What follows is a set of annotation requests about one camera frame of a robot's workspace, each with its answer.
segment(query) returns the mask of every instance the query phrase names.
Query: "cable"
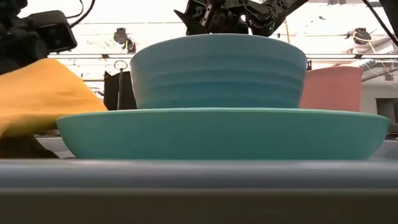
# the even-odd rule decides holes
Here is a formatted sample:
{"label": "cable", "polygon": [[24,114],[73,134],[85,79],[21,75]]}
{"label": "cable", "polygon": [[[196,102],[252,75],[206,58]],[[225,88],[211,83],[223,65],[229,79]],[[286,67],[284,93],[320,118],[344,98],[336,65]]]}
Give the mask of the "cable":
{"label": "cable", "polygon": [[[374,47],[373,47],[373,44],[372,44],[372,43],[369,43],[369,45],[371,46],[372,50],[373,50],[374,53],[375,53],[375,49],[374,49]],[[393,74],[389,71],[389,69],[387,69],[387,67],[384,65],[384,63],[382,63],[382,64],[383,64],[384,68],[386,69],[386,72],[387,72],[388,74],[390,74],[391,77],[396,81],[396,79],[394,78]],[[367,66],[367,68],[368,68],[373,74],[375,74],[377,77],[381,77],[379,74],[377,74],[375,71],[373,71],[373,69],[372,69],[369,65],[367,65],[366,63],[365,63],[365,66]],[[395,85],[393,85],[393,84],[391,84],[391,83],[389,83],[389,82],[387,82],[387,84],[390,85],[390,86],[392,86],[392,87],[394,87],[394,88],[396,88],[396,89],[398,90],[398,86],[395,86]]]}
{"label": "cable", "polygon": [[83,11],[85,10],[85,5],[83,4],[83,0],[79,0],[79,1],[81,4],[81,10],[80,10],[79,14],[76,14],[74,16],[68,16],[67,19],[73,19],[73,18],[79,17],[83,14]]}
{"label": "cable", "polygon": [[[380,77],[380,75],[377,74],[375,71],[373,71],[373,69],[371,69],[371,67],[369,67],[369,65],[367,65],[367,64],[365,64],[365,65],[367,66],[367,68],[368,68],[371,72],[373,72],[373,74],[375,74],[377,77]],[[397,86],[395,86],[395,85],[393,85],[393,84],[391,84],[391,83],[389,83],[389,82],[387,82],[387,84],[390,85],[390,86],[392,86],[392,87],[394,87],[394,88],[396,88],[396,89],[398,90],[398,87],[397,87]]]}
{"label": "cable", "polygon": [[126,50],[127,50],[127,52],[129,52],[129,39],[128,38],[126,39]]}
{"label": "cable", "polygon": [[380,26],[384,29],[384,31],[387,33],[387,35],[391,38],[391,40],[393,41],[393,43],[398,46],[398,40],[396,39],[396,37],[394,37],[394,35],[391,33],[391,31],[387,28],[387,26],[385,25],[385,23],[383,22],[383,20],[381,20],[381,18],[379,17],[379,15],[377,14],[377,12],[373,9],[372,5],[368,2],[368,0],[362,0],[363,3],[365,3],[365,5],[370,9],[370,11],[373,13],[374,17],[377,19],[377,21],[380,23]]}
{"label": "cable", "polygon": [[77,24],[79,24],[79,22],[81,22],[83,19],[85,19],[85,17],[87,17],[87,15],[88,15],[88,14],[91,12],[91,10],[93,9],[94,3],[95,3],[95,0],[91,0],[90,7],[89,7],[88,10],[86,11],[86,13],[84,13],[84,15],[82,15],[78,20],[76,20],[74,23],[72,23],[72,24],[70,25],[71,28],[75,27]]}
{"label": "cable", "polygon": [[287,42],[290,43],[290,35],[289,35],[289,27],[287,25],[287,19],[285,19],[285,25],[286,25]]}
{"label": "cable", "polygon": [[[376,52],[376,49],[374,49],[373,44],[371,42],[369,42],[369,45],[371,46],[373,53],[376,54],[377,52]],[[386,69],[386,72],[389,75],[391,75],[392,79],[394,79],[396,82],[398,82],[398,80],[396,78],[394,78],[394,75],[390,72],[390,69],[387,68],[383,62],[381,62],[381,65],[384,67],[384,69]]]}

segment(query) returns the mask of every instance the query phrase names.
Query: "black equipment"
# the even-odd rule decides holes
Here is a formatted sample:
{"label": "black equipment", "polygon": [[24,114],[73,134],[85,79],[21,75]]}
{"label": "black equipment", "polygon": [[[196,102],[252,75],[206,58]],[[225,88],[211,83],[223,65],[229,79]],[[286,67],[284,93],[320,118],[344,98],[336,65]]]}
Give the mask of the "black equipment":
{"label": "black equipment", "polygon": [[[188,0],[184,13],[174,10],[187,27],[187,35],[210,33],[248,34],[269,37],[286,17],[308,0]],[[374,12],[367,0],[363,0],[375,15],[389,37],[398,41]],[[398,32],[398,1],[380,0],[393,30]]]}
{"label": "black equipment", "polygon": [[110,111],[137,109],[136,99],[132,91],[130,72],[122,72],[115,75],[105,72],[104,104]]}
{"label": "black equipment", "polygon": [[369,43],[372,40],[370,33],[366,31],[366,28],[356,28],[354,30],[354,42],[358,45],[364,45]]}
{"label": "black equipment", "polygon": [[27,0],[0,3],[0,75],[77,46],[67,18],[61,11],[17,15]]}
{"label": "black equipment", "polygon": [[126,28],[117,28],[116,32],[113,34],[113,40],[116,43],[123,45],[122,49],[127,49],[128,54],[136,53],[136,43],[127,36]]}

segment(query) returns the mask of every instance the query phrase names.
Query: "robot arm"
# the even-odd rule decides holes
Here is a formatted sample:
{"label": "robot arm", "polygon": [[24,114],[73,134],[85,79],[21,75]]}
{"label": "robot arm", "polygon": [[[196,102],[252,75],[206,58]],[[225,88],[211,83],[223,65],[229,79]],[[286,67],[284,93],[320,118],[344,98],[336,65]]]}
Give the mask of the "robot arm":
{"label": "robot arm", "polygon": [[185,13],[174,10],[187,26],[187,35],[209,33],[268,37],[285,18],[308,0],[189,0]]}

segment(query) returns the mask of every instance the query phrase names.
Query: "plate rim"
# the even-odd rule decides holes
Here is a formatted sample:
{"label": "plate rim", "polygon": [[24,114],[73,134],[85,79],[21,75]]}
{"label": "plate rim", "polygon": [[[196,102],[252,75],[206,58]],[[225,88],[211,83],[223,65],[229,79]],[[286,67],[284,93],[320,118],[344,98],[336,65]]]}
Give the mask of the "plate rim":
{"label": "plate rim", "polygon": [[362,113],[355,111],[339,111],[339,110],[320,110],[320,109],[302,109],[302,108],[154,108],[154,109],[137,109],[137,110],[116,110],[116,111],[94,111],[79,114],[69,114],[59,117],[57,121],[76,118],[81,116],[101,116],[105,114],[129,114],[129,113],[300,113],[300,114],[335,114],[348,116],[365,116],[369,118],[384,119],[391,123],[391,120],[385,116],[371,113]]}

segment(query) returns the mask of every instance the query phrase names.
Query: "black cable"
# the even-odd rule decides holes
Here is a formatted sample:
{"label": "black cable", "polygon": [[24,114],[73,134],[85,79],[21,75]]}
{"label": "black cable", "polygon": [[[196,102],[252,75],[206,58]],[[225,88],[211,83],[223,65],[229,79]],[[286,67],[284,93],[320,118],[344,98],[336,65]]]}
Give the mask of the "black cable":
{"label": "black cable", "polygon": [[85,5],[83,4],[83,0],[79,0],[79,1],[81,4],[81,10],[80,10],[79,14],[76,14],[74,16],[68,16],[67,19],[73,19],[73,18],[79,17],[83,14],[83,11],[85,10]]}
{"label": "black cable", "polygon": [[94,3],[95,3],[95,0],[91,0],[90,7],[89,7],[88,10],[86,11],[86,13],[84,13],[84,15],[82,15],[78,20],[76,20],[74,23],[72,23],[72,24],[70,25],[71,28],[73,28],[74,26],[76,26],[77,24],[79,24],[79,22],[81,22],[85,17],[87,17],[87,15],[88,15],[88,14],[91,12],[91,10],[93,9]]}
{"label": "black cable", "polygon": [[365,5],[371,10],[371,12],[373,13],[374,17],[377,19],[377,21],[380,23],[381,27],[384,29],[384,31],[387,33],[387,35],[391,38],[391,40],[393,41],[393,43],[398,46],[398,40],[396,39],[396,37],[392,34],[392,32],[387,28],[387,26],[385,25],[385,23],[381,20],[381,18],[379,17],[379,15],[377,14],[377,12],[373,9],[372,5],[367,1],[367,0],[362,0],[363,3],[365,3]]}

